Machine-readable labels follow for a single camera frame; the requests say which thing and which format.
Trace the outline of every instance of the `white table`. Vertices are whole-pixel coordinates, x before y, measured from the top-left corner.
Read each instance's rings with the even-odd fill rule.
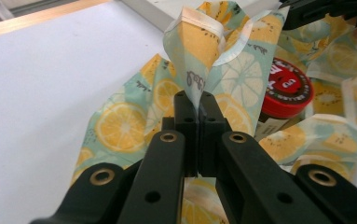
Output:
[[[120,1],[0,35],[0,223],[55,212],[92,113],[163,52]]]

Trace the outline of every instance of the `gift wrap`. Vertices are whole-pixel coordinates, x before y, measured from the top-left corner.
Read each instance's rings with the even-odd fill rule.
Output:
[[[302,122],[261,146],[294,170],[328,164],[350,178],[357,162],[357,40],[334,18],[281,32],[287,13],[264,10],[250,18],[234,2],[184,7],[163,38],[170,59],[155,55],[91,117],[73,181],[97,163],[126,169],[142,159],[181,90],[197,110],[202,92],[212,93],[232,129],[254,135],[275,53],[307,71],[314,101]],[[185,180],[183,223],[227,223],[214,183]]]

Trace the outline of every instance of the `metal rivet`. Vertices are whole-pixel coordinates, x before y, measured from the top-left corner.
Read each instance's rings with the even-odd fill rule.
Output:
[[[110,169],[102,168],[94,172],[90,177],[90,183],[95,186],[108,184],[115,177],[115,172]]]
[[[229,139],[235,143],[244,143],[247,141],[247,138],[239,133],[233,133],[229,136]]]
[[[333,187],[337,184],[337,181],[332,175],[329,175],[322,170],[310,170],[309,178],[314,182],[326,187]]]
[[[161,135],[160,139],[163,142],[174,142],[177,140],[177,135],[174,133],[164,133]]]

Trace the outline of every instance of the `wrapping paper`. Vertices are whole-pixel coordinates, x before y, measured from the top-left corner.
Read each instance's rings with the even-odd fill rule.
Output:
[[[352,179],[357,162],[357,39],[341,18],[326,17],[282,32],[276,56],[307,71],[314,99],[305,119],[260,141],[294,173],[317,163]]]
[[[173,116],[180,90],[195,108],[201,93],[211,92],[233,130],[254,134],[287,12],[249,18],[234,2],[184,8],[163,39],[171,61],[153,57],[91,117],[73,181],[100,162],[127,168],[140,160],[161,119]],[[182,221],[227,221],[213,178],[185,181]]]

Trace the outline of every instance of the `patterned wrapping paper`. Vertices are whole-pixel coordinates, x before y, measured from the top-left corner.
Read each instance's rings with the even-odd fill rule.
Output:
[[[306,118],[260,141],[279,164],[316,163],[352,179],[357,162],[357,40],[341,18],[326,17],[282,32],[276,56],[308,77],[314,99]]]
[[[100,162],[127,168],[140,160],[161,119],[173,116],[180,90],[194,106],[202,91],[211,92],[233,130],[254,134],[287,11],[249,18],[234,2],[184,8],[163,40],[172,61],[153,57],[91,117],[73,181]],[[188,178],[182,222],[226,221],[214,179]]]

